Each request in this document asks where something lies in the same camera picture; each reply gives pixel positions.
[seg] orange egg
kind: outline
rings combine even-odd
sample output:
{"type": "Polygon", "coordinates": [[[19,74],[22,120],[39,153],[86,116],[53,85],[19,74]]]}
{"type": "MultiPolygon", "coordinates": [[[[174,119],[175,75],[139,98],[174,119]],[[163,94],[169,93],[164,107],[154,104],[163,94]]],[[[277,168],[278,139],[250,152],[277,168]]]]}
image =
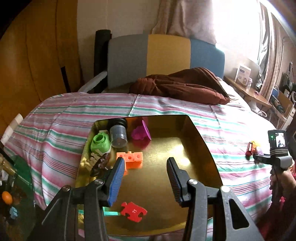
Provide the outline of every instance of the orange egg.
{"type": "Polygon", "coordinates": [[[12,204],[12,196],[10,195],[9,192],[4,191],[2,193],[2,199],[3,201],[7,204],[7,205],[11,205],[12,204]]]}

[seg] red puzzle piece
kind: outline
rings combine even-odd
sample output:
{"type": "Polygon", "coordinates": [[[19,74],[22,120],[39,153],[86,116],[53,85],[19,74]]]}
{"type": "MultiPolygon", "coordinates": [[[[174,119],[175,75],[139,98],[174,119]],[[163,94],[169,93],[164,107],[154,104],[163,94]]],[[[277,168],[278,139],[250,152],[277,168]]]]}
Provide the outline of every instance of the red puzzle piece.
{"type": "Polygon", "coordinates": [[[143,213],[143,215],[147,214],[147,210],[134,204],[133,202],[129,202],[128,204],[126,202],[124,202],[123,204],[121,204],[122,207],[125,207],[122,211],[121,211],[121,215],[124,215],[127,213],[129,214],[128,219],[131,221],[134,221],[136,223],[140,222],[142,220],[141,217],[139,217],[140,213],[143,213]]]}

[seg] green bottle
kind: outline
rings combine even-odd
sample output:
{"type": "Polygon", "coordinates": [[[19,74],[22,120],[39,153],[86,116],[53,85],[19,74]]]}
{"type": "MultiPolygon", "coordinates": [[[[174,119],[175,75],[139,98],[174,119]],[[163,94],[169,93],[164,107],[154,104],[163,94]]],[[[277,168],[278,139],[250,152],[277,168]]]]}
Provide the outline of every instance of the green bottle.
{"type": "Polygon", "coordinates": [[[111,142],[109,135],[105,132],[99,132],[91,142],[91,152],[98,153],[102,156],[105,153],[110,153],[110,151],[111,142]]]}

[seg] bright window light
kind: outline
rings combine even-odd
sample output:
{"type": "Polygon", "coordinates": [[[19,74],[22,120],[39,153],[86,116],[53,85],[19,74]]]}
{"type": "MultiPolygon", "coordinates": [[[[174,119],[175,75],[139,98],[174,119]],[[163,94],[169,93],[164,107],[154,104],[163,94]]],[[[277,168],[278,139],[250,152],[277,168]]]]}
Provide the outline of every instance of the bright window light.
{"type": "Polygon", "coordinates": [[[257,62],[260,7],[256,0],[213,0],[217,45],[257,62]]]}

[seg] brown blanket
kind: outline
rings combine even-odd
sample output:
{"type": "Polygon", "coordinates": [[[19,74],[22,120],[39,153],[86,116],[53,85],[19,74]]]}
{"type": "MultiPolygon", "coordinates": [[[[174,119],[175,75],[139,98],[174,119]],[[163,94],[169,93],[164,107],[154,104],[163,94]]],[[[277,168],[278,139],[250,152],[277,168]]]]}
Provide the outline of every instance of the brown blanket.
{"type": "Polygon", "coordinates": [[[227,104],[230,101],[216,76],[205,68],[184,69],[169,75],[153,74],[139,78],[129,92],[212,105],[227,104]]]}

